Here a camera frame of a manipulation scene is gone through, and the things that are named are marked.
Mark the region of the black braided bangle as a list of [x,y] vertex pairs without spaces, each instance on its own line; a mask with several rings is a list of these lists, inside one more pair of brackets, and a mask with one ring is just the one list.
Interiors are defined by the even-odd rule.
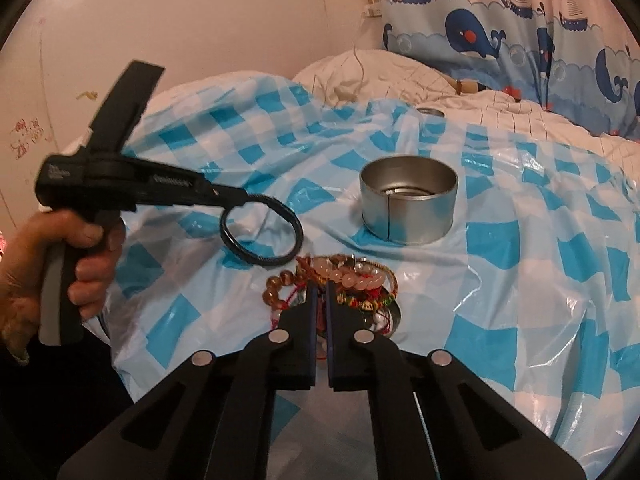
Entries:
[[232,269],[277,268],[300,252],[304,230],[297,214],[280,200],[250,195],[240,206],[224,208],[219,221],[222,263]]

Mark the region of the round silver metal tin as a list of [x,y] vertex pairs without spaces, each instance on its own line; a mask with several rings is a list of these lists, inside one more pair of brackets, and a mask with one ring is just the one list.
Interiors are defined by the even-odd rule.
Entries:
[[454,223],[459,178],[439,160],[383,157],[359,175],[361,217],[380,240],[423,245],[443,238]]

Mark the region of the blue white checkered plastic sheet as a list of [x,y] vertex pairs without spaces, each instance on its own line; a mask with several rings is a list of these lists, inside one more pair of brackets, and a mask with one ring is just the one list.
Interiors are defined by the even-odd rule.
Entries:
[[[236,73],[157,96],[125,153],[277,197],[303,222],[303,254],[390,268],[396,344],[451,351],[595,479],[639,417],[639,170],[529,139],[392,99],[334,108],[286,78]],[[402,247],[362,224],[360,170],[397,154],[459,177],[454,225],[433,244]],[[104,324],[134,400],[195,350],[220,356],[269,328],[261,296],[278,271],[232,255],[219,216],[124,214]]]

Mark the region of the small silver tin lid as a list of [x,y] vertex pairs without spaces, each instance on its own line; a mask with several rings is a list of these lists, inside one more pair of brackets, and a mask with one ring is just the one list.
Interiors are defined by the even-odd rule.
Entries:
[[433,116],[433,117],[438,117],[438,118],[445,118],[446,115],[442,110],[439,110],[438,108],[434,108],[434,107],[428,107],[428,106],[419,106],[416,109],[420,114],[425,115],[425,116]]

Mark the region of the white grid pattern pillow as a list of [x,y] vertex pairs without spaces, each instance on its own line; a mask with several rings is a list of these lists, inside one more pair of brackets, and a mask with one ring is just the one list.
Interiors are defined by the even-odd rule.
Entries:
[[513,91],[457,94],[454,79],[411,58],[383,50],[347,51],[303,68],[294,80],[331,106],[395,99],[442,110],[446,117],[583,148],[639,179],[639,143],[618,136],[592,136],[568,119],[546,112]]

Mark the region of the blue whale pattern curtain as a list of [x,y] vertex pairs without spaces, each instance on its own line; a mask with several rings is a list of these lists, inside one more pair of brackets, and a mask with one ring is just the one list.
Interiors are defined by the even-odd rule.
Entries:
[[639,44],[611,0],[381,0],[383,46],[587,129],[639,136]]

